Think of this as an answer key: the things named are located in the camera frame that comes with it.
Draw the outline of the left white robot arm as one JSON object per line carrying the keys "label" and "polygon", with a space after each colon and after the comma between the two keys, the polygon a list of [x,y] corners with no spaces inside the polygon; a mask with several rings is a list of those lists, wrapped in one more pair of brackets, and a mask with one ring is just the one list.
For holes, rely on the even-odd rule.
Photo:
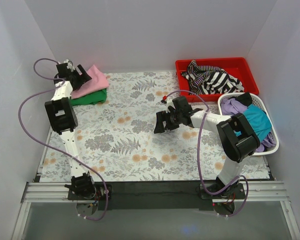
{"label": "left white robot arm", "polygon": [[53,82],[57,89],[52,99],[45,102],[44,106],[52,130],[61,138],[65,152],[72,155],[69,159],[71,184],[66,184],[65,187],[76,196],[91,200],[96,196],[97,190],[89,170],[78,162],[80,154],[75,137],[78,120],[71,105],[71,94],[92,78],[81,65],[77,67],[81,73],[68,59],[56,64],[57,74]]}

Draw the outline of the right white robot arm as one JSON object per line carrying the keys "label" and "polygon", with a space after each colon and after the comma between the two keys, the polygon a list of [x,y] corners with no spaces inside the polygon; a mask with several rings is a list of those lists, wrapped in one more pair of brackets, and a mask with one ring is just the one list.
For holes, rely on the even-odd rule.
{"label": "right white robot arm", "polygon": [[[212,196],[218,195],[227,199],[235,192],[234,186],[238,184],[242,169],[247,159],[253,155],[260,146],[260,140],[248,122],[247,118],[238,113],[233,116],[219,115],[209,112],[208,109],[193,108],[185,96],[179,96],[167,102],[166,109],[156,113],[154,134],[172,131],[185,125],[198,128],[197,165],[199,177],[204,191]],[[202,130],[218,134],[223,151],[226,155],[221,172],[215,184],[206,187],[201,174],[200,144]]]}

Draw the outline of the pink t-shirt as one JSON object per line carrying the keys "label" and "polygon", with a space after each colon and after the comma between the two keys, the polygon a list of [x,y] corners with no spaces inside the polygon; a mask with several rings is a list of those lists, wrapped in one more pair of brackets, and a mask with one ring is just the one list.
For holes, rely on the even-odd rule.
{"label": "pink t-shirt", "polygon": [[71,93],[72,99],[78,99],[109,87],[106,75],[95,65],[88,69],[87,74],[91,77],[91,80],[85,82],[78,90],[73,90]]}

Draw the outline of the green t-shirt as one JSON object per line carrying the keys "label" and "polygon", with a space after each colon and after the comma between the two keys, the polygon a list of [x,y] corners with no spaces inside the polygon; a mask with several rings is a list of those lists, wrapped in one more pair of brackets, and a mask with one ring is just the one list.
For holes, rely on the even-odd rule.
{"label": "green t-shirt", "polygon": [[107,100],[107,89],[101,89],[82,97],[76,99],[70,99],[70,104],[72,106],[86,106],[86,105],[96,105],[96,104],[103,104]]}

